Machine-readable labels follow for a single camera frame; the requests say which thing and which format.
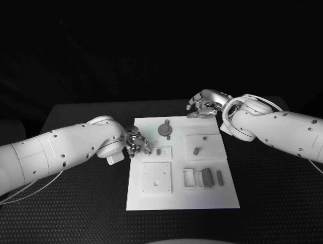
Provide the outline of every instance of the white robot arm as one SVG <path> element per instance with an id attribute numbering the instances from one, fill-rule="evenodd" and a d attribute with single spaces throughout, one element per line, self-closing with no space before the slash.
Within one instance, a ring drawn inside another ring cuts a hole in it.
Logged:
<path id="1" fill-rule="evenodd" d="M 130 158 L 141 148 L 144 154 L 151 153 L 137 127 L 126 129 L 110 116 L 0 146 L 0 196 L 84 163 L 94 154 L 110 164 L 120 162 L 124 147 Z"/>
<path id="2" fill-rule="evenodd" d="M 221 130 L 244 141 L 255 137 L 281 151 L 323 163 L 323 119 L 293 113 L 274 112 L 254 95 L 232 96 L 205 89 L 189 101 L 189 118 L 212 118 L 222 112 Z"/>

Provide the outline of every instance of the dark mesh table surface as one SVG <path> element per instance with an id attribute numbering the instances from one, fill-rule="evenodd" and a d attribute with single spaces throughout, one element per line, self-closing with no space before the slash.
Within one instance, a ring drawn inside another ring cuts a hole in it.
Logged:
<path id="1" fill-rule="evenodd" d="M 278 97 L 268 97 L 284 110 Z M 110 115 L 185 116 L 188 100 L 68 104 L 53 108 L 42 132 Z M 310 162 L 221 132 L 241 209 L 126 211 L 130 159 L 97 156 L 53 184 L 0 211 L 0 243 L 147 243 L 201 238 L 235 243 L 323 243 L 323 175 Z M 19 195 L 26 196 L 51 176 Z"/>

